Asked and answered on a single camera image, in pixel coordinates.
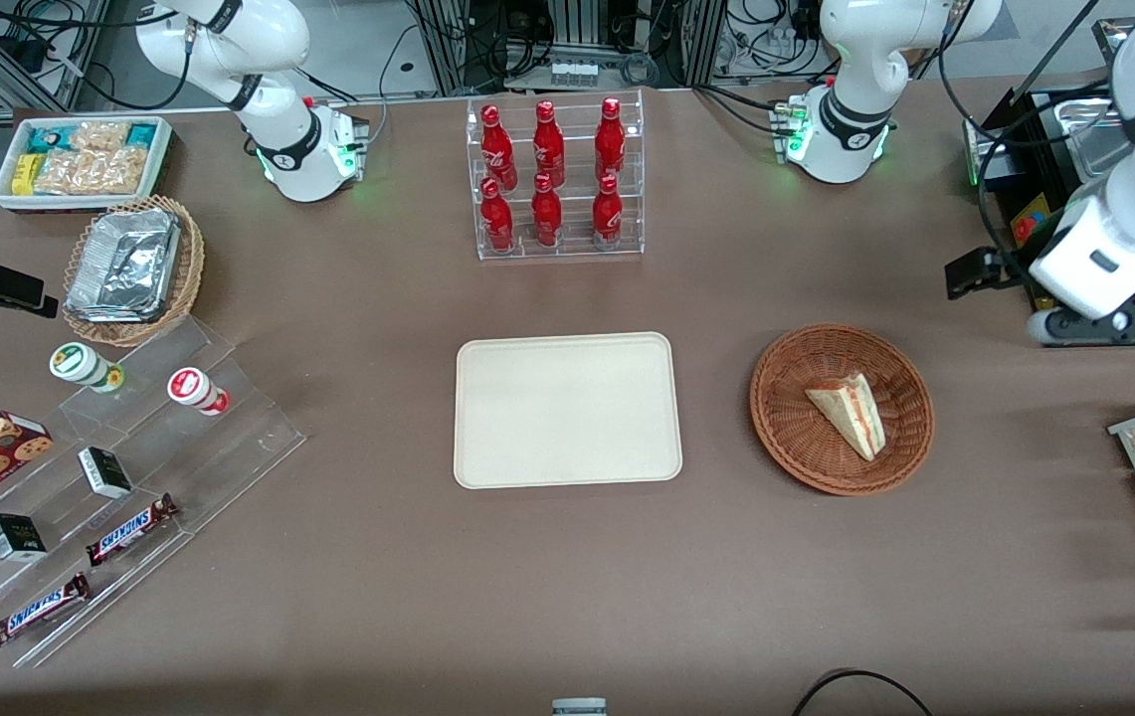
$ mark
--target clear acrylic rack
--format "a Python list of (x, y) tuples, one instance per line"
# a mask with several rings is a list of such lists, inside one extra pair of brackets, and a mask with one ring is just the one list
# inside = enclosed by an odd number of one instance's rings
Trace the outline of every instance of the clear acrylic rack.
[[(54, 448), (40, 465), (0, 486), (0, 512), (32, 517), (49, 553), (32, 563), (0, 559), (0, 620), (59, 589), (76, 572), (85, 573), (93, 597), (30, 626), (0, 648), (0, 662), (40, 665), (304, 443), (230, 352), (220, 336), (185, 318), (121, 359), (120, 390), (77, 390), (44, 418)], [(182, 367), (208, 372), (230, 394), (230, 407), (208, 416), (173, 403), (165, 385)], [(76, 458), (90, 445), (117, 454), (134, 485), (125, 499), (90, 489)], [(176, 516), (125, 553), (90, 566), (86, 545), (166, 492), (180, 508)]]
[[(602, 119), (603, 100), (616, 96), (621, 101), (621, 124), (624, 125), (624, 169), (616, 177), (617, 192), (624, 203), (621, 213), (621, 241), (616, 249), (600, 251), (594, 245), (594, 199), (598, 195), (598, 177), (594, 172), (594, 134)], [(644, 199), (645, 149), (642, 93), (563, 93), (545, 95), (553, 101), (558, 127), (568, 150), (568, 180), (558, 187), (563, 204), (563, 237), (558, 247), (545, 249), (536, 241), (531, 217), (532, 177), (536, 177), (536, 154), (531, 137), (536, 134), (536, 109), (513, 101), (488, 99), (470, 100), (466, 104), (465, 149), (471, 169), (471, 203), (474, 205), (474, 236), (481, 260), (518, 259), (607, 259), (631, 256), (646, 249), (646, 217)], [(501, 123), (513, 141), (513, 163), (519, 171), (519, 185), (504, 195), (513, 211), (513, 251), (495, 253), (484, 230), (484, 216), (479, 205), (479, 183), (487, 176), (484, 165), (484, 124), (478, 112), (485, 104), (501, 109)]]

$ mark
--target coca-cola bottle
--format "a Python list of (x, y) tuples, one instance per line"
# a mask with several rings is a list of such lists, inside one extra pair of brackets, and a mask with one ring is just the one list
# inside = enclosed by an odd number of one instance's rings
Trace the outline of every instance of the coca-cola bottle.
[(603, 121), (594, 135), (594, 172), (598, 180), (607, 172), (619, 176), (624, 168), (624, 126), (621, 125), (621, 101), (608, 96), (603, 100)]
[(486, 104), (479, 116), (484, 118), (484, 163), (488, 175), (499, 182), (501, 191), (513, 191), (519, 186), (519, 171), (513, 168), (513, 142), (501, 126), (501, 112)]
[(536, 195), (531, 197), (531, 216), (536, 218), (536, 241), (545, 249), (558, 245), (563, 233), (563, 204), (548, 172), (536, 176)]
[(621, 242), (621, 212), (624, 203), (616, 194), (616, 176), (608, 172), (598, 182), (594, 199), (594, 245), (600, 251), (616, 249)]
[(536, 135), (531, 137), (536, 149), (536, 170), (547, 172), (555, 187), (568, 180), (568, 152), (563, 146), (563, 130), (554, 119), (553, 101), (536, 102)]
[(484, 192), (484, 203), (479, 205), (479, 212), (484, 216), (484, 230), (488, 235), (491, 251), (511, 253), (513, 251), (513, 213), (510, 212), (510, 204), (501, 196), (501, 186), (495, 178), (484, 177), (479, 189)]

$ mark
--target blue package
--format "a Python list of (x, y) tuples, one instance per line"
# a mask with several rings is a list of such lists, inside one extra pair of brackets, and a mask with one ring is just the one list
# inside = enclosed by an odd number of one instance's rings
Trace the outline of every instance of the blue package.
[(129, 127), (129, 140), (126, 140), (125, 144), (150, 146), (154, 136), (157, 136), (155, 125), (135, 125)]
[(44, 154), (50, 149), (72, 149), (72, 134), (75, 132), (75, 126), (37, 127), (28, 137), (27, 153)]

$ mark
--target power adapter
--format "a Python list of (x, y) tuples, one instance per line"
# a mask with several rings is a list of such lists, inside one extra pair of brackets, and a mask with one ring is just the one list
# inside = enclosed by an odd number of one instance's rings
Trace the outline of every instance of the power adapter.
[(798, 0), (793, 8), (793, 28), (798, 40), (818, 40), (818, 0)]
[(14, 40), (11, 36), (0, 36), (0, 49), (11, 56), (18, 67), (35, 74), (44, 65), (44, 44), (40, 40)]

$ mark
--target white tray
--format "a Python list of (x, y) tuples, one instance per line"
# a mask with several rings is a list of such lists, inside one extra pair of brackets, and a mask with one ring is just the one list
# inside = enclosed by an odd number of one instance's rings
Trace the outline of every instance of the white tray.
[[(132, 125), (155, 125), (157, 135), (152, 137), (152, 145), (148, 150), (148, 163), (143, 165), (143, 176), (138, 180), (138, 191), (134, 194), (93, 194), (76, 196), (58, 195), (31, 195), (20, 196), (11, 193), (11, 179), (14, 178), (14, 165), (18, 163), (18, 158), (27, 149), (28, 136), (35, 128), (66, 127), (93, 119), (93, 121), (127, 123)], [(89, 115), (89, 117), (41, 117), (39, 119), (23, 119), (17, 127), (14, 127), (11, 145), (6, 151), (6, 160), (0, 168), (0, 207), (11, 210), (11, 212), (74, 212), (82, 209), (107, 209), (124, 204), (125, 201), (145, 199), (152, 195), (152, 189), (157, 186), (161, 167), (165, 163), (165, 153), (168, 150), (168, 142), (173, 130), (170, 124), (161, 117), (154, 115)]]
[(681, 471), (672, 349), (657, 332), (474, 340), (456, 354), (462, 487), (669, 480)]

